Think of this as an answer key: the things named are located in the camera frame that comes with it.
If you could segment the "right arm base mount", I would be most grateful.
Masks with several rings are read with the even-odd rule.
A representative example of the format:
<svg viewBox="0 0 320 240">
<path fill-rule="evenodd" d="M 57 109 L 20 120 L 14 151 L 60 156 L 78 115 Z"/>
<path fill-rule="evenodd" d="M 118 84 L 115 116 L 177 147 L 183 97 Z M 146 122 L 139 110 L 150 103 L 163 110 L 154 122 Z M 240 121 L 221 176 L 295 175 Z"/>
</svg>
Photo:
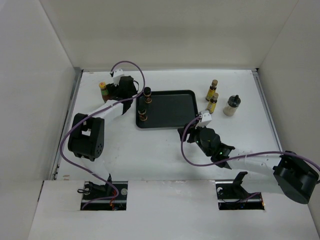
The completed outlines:
<svg viewBox="0 0 320 240">
<path fill-rule="evenodd" d="M 234 180 L 215 182 L 217 204 L 220 211 L 265 210 L 262 194 L 249 193 L 243 187 L 243 179 L 248 174 L 242 171 Z"/>
</svg>

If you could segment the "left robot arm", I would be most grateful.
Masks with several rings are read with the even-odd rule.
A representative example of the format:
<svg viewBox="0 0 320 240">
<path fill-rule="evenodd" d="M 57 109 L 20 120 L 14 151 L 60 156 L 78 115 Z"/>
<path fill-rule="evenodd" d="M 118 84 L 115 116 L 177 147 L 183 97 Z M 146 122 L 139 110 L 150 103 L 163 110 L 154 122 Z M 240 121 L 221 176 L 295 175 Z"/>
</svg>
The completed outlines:
<svg viewBox="0 0 320 240">
<path fill-rule="evenodd" d="M 98 114 L 88 118 L 69 135 L 67 148 L 92 174 L 102 179 L 109 177 L 105 161 L 101 158 L 105 145 L 105 127 L 115 118 L 124 115 L 131 107 L 131 99 L 138 93 L 135 80 L 121 76 L 117 82 L 99 83 L 104 104 L 94 112 Z"/>
</svg>

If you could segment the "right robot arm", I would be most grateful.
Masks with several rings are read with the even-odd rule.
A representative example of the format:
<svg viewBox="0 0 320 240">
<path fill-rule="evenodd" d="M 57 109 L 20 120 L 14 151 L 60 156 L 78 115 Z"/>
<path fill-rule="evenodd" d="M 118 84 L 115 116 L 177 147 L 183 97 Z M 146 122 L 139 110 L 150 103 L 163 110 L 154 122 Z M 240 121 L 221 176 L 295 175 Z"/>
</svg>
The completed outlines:
<svg viewBox="0 0 320 240">
<path fill-rule="evenodd" d="M 261 192 L 282 194 L 306 205 L 320 182 L 317 171 L 308 160 L 294 152 L 266 151 L 248 153 L 221 142 L 211 128 L 194 124 L 179 128 L 182 143 L 195 143 L 210 158 L 208 166 L 238 170 L 232 183 L 218 187 L 218 196 L 246 202 Z"/>
</svg>

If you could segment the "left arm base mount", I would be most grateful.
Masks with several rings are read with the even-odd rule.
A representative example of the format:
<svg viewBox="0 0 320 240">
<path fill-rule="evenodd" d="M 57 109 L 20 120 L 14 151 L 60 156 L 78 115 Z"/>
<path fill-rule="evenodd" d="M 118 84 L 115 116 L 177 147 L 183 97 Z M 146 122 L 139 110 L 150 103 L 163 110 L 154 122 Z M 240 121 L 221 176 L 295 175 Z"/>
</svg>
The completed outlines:
<svg viewBox="0 0 320 240">
<path fill-rule="evenodd" d="M 83 188 L 77 190 L 81 194 L 81 211 L 125 211 L 127 209 L 128 187 L 127 181 L 112 181 L 111 176 L 107 183 L 98 185 L 86 181 Z"/>
</svg>

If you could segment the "small spice jar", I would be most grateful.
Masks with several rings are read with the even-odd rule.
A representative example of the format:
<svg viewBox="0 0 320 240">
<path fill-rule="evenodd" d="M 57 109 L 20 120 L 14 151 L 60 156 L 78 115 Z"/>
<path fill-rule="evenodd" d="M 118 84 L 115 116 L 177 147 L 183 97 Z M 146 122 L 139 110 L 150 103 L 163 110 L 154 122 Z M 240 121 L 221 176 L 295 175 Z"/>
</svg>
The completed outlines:
<svg viewBox="0 0 320 240">
<path fill-rule="evenodd" d="M 150 104 L 152 102 L 152 91 L 150 87 L 145 87 L 143 90 L 144 102 Z"/>
<path fill-rule="evenodd" d="M 137 112 L 140 121 L 145 122 L 148 119 L 146 108 L 139 108 Z"/>
</svg>

